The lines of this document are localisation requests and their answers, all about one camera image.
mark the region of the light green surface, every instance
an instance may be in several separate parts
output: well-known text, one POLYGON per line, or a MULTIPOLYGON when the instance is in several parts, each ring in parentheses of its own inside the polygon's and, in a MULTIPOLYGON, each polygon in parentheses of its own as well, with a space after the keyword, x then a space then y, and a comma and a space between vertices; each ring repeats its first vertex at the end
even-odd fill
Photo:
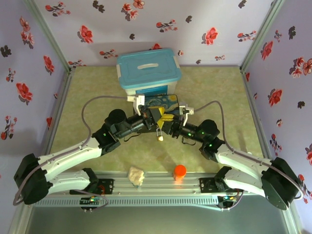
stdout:
MULTIPOLYGON (((222 103, 225 114, 226 136, 229 143, 245 152, 262 156, 254 122, 248 105, 243 81, 238 67, 182 67, 182 79, 177 83, 175 94, 179 102, 185 102, 195 109, 212 100, 222 103)), ((80 119, 81 109, 86 101, 100 95, 125 97, 120 87, 115 67, 78 67, 71 81, 63 108, 52 153, 77 144, 87 137, 87 130, 80 119)), ((85 111, 85 119, 93 132, 99 129, 113 109, 122 109, 129 117, 133 114, 132 103, 124 100, 97 99, 85 111)), ((213 104, 196 115, 189 122, 199 125, 205 119, 212 119, 222 131, 220 109, 213 104)), ((186 166, 188 172, 216 173, 220 166, 206 160, 199 152, 200 144, 183 145, 181 138, 164 135, 158 142, 155 133, 142 134, 123 142, 113 152, 86 161, 74 170, 90 167, 94 171, 128 171, 134 165, 145 171, 173 171, 178 164, 186 166)))

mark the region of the plastic storage box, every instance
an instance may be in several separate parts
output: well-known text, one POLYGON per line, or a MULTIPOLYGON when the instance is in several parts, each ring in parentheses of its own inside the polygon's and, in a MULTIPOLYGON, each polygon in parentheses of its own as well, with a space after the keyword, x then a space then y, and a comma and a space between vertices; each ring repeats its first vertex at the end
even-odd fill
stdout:
POLYGON ((171 95, 181 79, 181 70, 171 49, 121 55, 117 75, 127 95, 171 95))

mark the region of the orange object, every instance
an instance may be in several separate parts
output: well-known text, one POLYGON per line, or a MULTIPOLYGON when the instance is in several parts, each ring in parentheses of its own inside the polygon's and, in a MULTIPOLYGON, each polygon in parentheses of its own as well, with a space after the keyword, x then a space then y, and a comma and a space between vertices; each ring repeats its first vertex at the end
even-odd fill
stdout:
POLYGON ((183 180, 186 175, 186 168, 183 165, 177 165, 174 171, 174 179, 177 181, 183 180))

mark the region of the box lid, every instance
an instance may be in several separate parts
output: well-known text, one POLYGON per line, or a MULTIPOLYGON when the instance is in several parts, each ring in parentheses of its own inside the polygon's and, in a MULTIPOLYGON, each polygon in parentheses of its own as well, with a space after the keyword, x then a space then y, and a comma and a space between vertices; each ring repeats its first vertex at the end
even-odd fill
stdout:
POLYGON ((123 89, 174 82, 182 76, 171 49, 121 55, 117 59, 117 73, 123 89))

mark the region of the gray floor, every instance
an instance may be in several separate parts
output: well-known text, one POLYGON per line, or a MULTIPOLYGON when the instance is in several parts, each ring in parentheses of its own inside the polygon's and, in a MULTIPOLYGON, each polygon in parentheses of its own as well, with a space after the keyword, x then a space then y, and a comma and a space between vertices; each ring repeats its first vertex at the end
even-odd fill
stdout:
POLYGON ((282 212, 244 196, 230 212, 198 207, 35 208, 28 234, 285 234, 282 212))

